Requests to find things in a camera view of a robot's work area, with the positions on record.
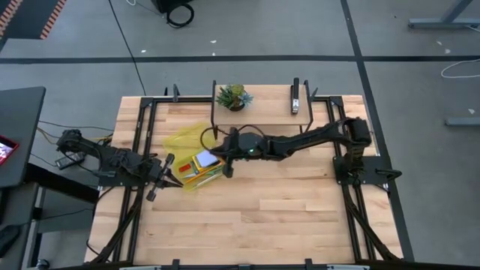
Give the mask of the black power adapter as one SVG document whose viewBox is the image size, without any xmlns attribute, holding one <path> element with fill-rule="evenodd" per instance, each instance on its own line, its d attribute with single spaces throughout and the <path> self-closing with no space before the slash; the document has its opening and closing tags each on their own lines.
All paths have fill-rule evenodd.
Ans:
<svg viewBox="0 0 480 270">
<path fill-rule="evenodd" d="M 85 160 L 85 154 L 83 152 L 65 154 L 55 161 L 55 165 L 59 170 L 64 170 L 68 167 L 80 165 Z"/>
</svg>

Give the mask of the potted succulent plant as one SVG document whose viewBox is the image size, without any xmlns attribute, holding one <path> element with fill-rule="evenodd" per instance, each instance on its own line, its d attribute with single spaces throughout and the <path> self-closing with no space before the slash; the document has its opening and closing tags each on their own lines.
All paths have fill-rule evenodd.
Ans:
<svg viewBox="0 0 480 270">
<path fill-rule="evenodd" d="M 218 105 L 233 112 L 243 110 L 251 104 L 253 100 L 254 96 L 249 94 L 245 86 L 241 84 L 220 86 L 215 96 L 215 101 Z"/>
</svg>

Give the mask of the red-framed tablet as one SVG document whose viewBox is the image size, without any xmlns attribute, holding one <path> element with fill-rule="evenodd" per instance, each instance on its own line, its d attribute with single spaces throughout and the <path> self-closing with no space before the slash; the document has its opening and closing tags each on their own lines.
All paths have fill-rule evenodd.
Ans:
<svg viewBox="0 0 480 270">
<path fill-rule="evenodd" d="M 0 165 L 2 165 L 18 148 L 19 144 L 7 137 L 0 136 Z"/>
</svg>

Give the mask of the black side desk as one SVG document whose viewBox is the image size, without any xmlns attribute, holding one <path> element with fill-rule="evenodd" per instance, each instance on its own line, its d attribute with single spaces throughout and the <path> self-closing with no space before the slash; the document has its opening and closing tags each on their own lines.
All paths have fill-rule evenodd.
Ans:
<svg viewBox="0 0 480 270">
<path fill-rule="evenodd" d="M 0 91 L 0 137 L 18 145 L 0 164 L 0 189 L 24 182 L 45 93 L 43 86 Z"/>
</svg>

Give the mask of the black stapler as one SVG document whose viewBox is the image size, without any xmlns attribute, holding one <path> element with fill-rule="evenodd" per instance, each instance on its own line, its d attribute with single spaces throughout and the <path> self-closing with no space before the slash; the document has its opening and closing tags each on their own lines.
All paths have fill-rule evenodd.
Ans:
<svg viewBox="0 0 480 270">
<path fill-rule="evenodd" d="M 295 77 L 293 79 L 293 84 L 290 87 L 290 100 L 291 100 L 291 113 L 293 115 L 299 112 L 299 78 Z"/>
</svg>

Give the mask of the wooden shelf riser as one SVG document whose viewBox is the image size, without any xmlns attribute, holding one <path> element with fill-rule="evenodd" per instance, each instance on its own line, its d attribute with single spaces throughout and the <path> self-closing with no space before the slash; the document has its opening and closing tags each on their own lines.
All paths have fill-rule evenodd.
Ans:
<svg viewBox="0 0 480 270">
<path fill-rule="evenodd" d="M 299 126 L 302 131 L 308 131 L 314 122 L 311 106 L 311 93 L 308 81 L 299 80 L 299 111 L 291 113 L 290 87 L 287 85 L 245 85 L 247 92 L 253 95 L 253 102 L 244 109 L 233 112 L 222 107 L 215 101 L 220 86 L 212 86 L 212 102 L 210 122 L 214 137 L 217 138 L 224 126 L 243 125 L 286 125 Z"/>
</svg>

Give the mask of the grey table base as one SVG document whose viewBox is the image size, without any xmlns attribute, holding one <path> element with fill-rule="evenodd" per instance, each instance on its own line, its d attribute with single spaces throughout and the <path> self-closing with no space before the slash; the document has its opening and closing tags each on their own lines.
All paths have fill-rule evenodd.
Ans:
<svg viewBox="0 0 480 270">
<path fill-rule="evenodd" d="M 480 18 L 459 18 L 472 2 L 456 0 L 441 17 L 409 19 L 407 26 L 411 29 L 477 29 Z"/>
<path fill-rule="evenodd" d="M 445 120 L 447 126 L 480 127 L 480 117 L 449 117 Z"/>
</svg>

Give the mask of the yellow translucent pencil case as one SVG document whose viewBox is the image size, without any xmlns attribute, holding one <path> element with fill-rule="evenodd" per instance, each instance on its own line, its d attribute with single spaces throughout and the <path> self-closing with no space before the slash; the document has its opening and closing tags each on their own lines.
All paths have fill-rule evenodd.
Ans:
<svg viewBox="0 0 480 270">
<path fill-rule="evenodd" d="M 216 139 L 213 132 L 211 130 L 204 132 L 204 130 L 208 128 L 209 125 L 206 123 L 183 127 L 180 131 L 163 141 L 163 147 L 166 150 L 166 153 L 175 155 L 175 160 L 172 163 L 172 174 L 183 184 L 183 188 L 186 191 L 193 191 L 202 187 L 195 188 L 195 185 L 185 185 L 184 180 L 197 175 L 194 170 L 192 157 L 202 151 L 208 151 L 208 149 L 212 149 L 216 145 Z M 182 167 L 185 164 L 191 164 L 192 169 L 187 172 L 179 172 L 179 167 Z"/>
</svg>

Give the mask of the black floor box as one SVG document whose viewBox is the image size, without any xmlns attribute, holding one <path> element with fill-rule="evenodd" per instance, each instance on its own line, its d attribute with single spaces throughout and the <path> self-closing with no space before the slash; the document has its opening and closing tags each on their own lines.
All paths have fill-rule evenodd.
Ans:
<svg viewBox="0 0 480 270">
<path fill-rule="evenodd" d="M 192 0 L 150 0 L 150 1 L 161 14 L 165 14 L 167 12 L 173 11 L 174 9 L 182 5 L 188 5 Z"/>
</svg>

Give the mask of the lavender sticky note pad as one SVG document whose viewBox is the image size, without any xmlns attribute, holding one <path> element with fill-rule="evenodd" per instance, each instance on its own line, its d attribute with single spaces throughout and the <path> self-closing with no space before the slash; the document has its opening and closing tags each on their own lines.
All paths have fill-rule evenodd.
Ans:
<svg viewBox="0 0 480 270">
<path fill-rule="evenodd" d="M 218 158 L 206 150 L 196 154 L 193 159 L 198 167 L 210 167 L 218 162 Z"/>
</svg>

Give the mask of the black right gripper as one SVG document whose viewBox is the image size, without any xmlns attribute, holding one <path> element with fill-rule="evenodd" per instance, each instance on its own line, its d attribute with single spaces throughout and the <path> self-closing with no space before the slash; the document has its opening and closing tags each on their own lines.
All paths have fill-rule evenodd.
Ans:
<svg viewBox="0 0 480 270">
<path fill-rule="evenodd" d="M 223 158 L 223 174 L 227 178 L 233 177 L 233 162 L 237 160 L 261 159 L 267 150 L 267 139 L 254 132 L 242 133 L 241 128 L 231 129 L 232 134 L 223 139 L 223 145 L 209 149 L 212 155 Z"/>
</svg>

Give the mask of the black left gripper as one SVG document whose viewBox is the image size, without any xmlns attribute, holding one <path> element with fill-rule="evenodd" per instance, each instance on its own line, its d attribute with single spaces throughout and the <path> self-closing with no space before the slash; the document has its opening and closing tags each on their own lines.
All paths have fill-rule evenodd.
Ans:
<svg viewBox="0 0 480 270">
<path fill-rule="evenodd" d="M 183 184 L 178 179 L 174 178 L 173 174 L 171 173 L 170 167 L 173 164 L 174 160 L 175 155 L 169 153 L 166 156 L 163 165 L 159 165 L 157 168 L 152 167 L 148 177 L 153 183 L 153 187 L 146 196 L 146 199 L 149 202 L 153 202 L 155 200 L 159 189 L 184 187 Z"/>
</svg>

